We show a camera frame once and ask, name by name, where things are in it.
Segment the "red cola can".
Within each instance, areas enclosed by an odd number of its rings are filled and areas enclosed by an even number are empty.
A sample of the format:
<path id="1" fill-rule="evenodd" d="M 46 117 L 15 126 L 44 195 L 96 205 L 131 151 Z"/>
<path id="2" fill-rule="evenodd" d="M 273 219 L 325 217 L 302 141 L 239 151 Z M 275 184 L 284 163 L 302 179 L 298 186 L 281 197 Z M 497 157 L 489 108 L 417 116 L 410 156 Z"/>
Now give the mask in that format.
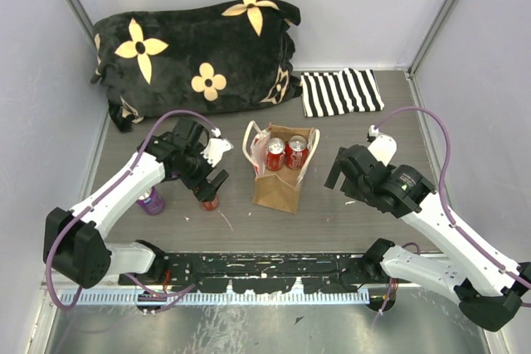
<path id="1" fill-rule="evenodd" d="M 199 204 L 205 211 L 214 211 L 219 207 L 219 196 L 215 195 L 210 201 L 200 201 Z"/>
<path id="2" fill-rule="evenodd" d="M 265 146 L 265 168 L 279 171 L 285 165 L 285 142 L 281 138 L 270 138 Z"/>
<path id="3" fill-rule="evenodd" d="M 304 166 L 308 157 L 308 141 L 301 135 L 294 135 L 285 142 L 285 165 L 298 170 Z"/>

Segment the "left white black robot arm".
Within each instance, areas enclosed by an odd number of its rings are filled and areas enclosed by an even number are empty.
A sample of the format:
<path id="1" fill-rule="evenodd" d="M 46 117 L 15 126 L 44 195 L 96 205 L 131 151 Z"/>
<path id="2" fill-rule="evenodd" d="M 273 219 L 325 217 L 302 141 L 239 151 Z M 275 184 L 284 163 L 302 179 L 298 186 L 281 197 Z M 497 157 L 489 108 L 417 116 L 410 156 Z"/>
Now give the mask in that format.
<path id="1" fill-rule="evenodd" d="M 48 214 L 46 275 L 56 271 L 84 289 L 119 274 L 138 275 L 146 284 L 161 282 L 168 269 L 161 249 L 144 240 L 108 244 L 108 234 L 143 194 L 162 182 L 179 180 L 199 202 L 215 200 L 228 173 L 210 175 L 232 148 L 219 129 L 209 130 L 188 117 L 179 118 L 170 132 L 150 134 L 98 191 L 68 210 L 57 207 Z"/>

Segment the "brown canvas bag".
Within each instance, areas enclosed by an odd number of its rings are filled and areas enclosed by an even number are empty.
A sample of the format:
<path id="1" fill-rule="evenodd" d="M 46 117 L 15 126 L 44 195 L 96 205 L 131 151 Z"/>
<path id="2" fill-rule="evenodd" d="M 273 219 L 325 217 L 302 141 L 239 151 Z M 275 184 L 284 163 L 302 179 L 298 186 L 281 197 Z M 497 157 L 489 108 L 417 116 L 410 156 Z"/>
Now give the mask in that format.
<path id="1" fill-rule="evenodd" d="M 266 144 L 270 138 L 281 138 L 284 142 L 294 135 L 301 135 L 308 141 L 309 153 L 304 166 L 292 170 L 284 165 L 279 171 L 266 169 Z M 295 214 L 299 207 L 300 191 L 304 176 L 319 145 L 320 131 L 316 128 L 289 128 L 271 124 L 261 129 L 254 121 L 249 122 L 242 143 L 242 152 L 255 172 L 255 193 L 253 202 L 277 211 Z"/>

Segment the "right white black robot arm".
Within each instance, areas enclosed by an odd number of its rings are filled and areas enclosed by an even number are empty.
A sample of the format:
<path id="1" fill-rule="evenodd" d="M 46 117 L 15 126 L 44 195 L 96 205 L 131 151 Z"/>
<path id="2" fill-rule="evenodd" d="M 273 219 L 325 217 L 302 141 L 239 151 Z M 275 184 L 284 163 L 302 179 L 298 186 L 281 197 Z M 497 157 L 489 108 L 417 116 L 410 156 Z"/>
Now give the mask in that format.
<path id="1" fill-rule="evenodd" d="M 428 259 L 390 240 L 377 240 L 362 269 L 375 283 L 404 279 L 455 303 L 478 327 L 497 332 L 523 307 L 530 264 L 503 255 L 449 209 L 434 185 L 415 168 L 390 164 L 395 143 L 340 148 L 325 182 L 346 196 L 389 213 L 421 232 L 449 259 Z"/>

